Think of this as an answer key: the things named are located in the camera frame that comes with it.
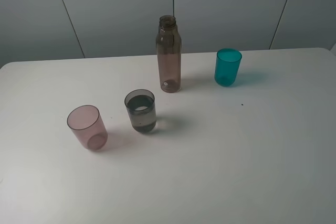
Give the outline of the grey translucent plastic cup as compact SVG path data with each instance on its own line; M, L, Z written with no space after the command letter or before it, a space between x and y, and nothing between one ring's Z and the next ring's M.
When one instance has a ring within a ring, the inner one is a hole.
M156 126L155 96L146 89L136 89L124 99L132 127L140 133L148 133Z

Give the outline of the pink translucent plastic cup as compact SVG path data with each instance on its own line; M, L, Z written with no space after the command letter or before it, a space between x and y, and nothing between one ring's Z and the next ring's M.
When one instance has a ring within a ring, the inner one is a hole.
M72 110L67 117L67 125L87 150L100 150L108 140L100 112L93 105L82 105Z

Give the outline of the teal translucent plastic cup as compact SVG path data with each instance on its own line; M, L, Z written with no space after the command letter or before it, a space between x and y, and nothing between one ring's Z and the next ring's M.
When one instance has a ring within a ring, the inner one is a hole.
M242 54L235 49L217 52L214 79L220 86L228 87L235 82L241 59Z

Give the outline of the brown translucent water bottle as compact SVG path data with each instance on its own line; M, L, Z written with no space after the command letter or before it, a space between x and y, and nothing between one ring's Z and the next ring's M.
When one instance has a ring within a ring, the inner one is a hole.
M160 87L164 92L175 93L181 88L181 50L182 39L175 17L172 15L160 17L156 53Z

